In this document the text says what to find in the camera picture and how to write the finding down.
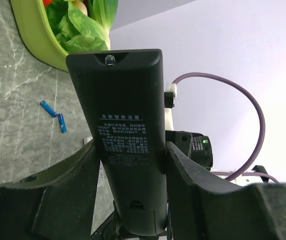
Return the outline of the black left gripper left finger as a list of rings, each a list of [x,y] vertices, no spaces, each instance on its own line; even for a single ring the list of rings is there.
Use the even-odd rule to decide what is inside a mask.
[[[99,160],[92,143],[18,182],[0,184],[0,240],[88,240]]]

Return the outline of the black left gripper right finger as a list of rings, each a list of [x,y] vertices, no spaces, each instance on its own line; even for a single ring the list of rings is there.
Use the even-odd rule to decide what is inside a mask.
[[[286,240],[286,183],[244,187],[167,143],[166,178],[176,240]]]

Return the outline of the blue battery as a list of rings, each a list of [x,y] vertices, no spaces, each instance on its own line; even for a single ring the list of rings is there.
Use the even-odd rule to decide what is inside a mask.
[[[58,118],[61,133],[66,133],[67,132],[67,126],[66,126],[63,114],[62,113],[57,114],[57,118]]]
[[[40,106],[53,118],[57,117],[57,113],[55,110],[46,102],[46,101],[41,101]]]

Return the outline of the black remote control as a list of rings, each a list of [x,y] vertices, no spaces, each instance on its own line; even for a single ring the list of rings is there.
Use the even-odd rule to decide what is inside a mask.
[[[159,49],[72,53],[66,65],[123,227],[167,225],[163,56]]]

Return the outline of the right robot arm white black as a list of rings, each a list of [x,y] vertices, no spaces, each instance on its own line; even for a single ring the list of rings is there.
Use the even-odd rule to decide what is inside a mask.
[[[224,179],[232,174],[231,171],[212,169],[213,153],[208,136],[200,133],[174,130],[166,130],[165,135],[166,140],[174,143],[189,159],[214,175]],[[278,180],[269,175],[262,165],[255,165],[252,169],[242,172],[240,176],[232,180],[234,184],[239,186],[245,186],[255,183],[256,181],[262,181],[263,183],[278,183]]]

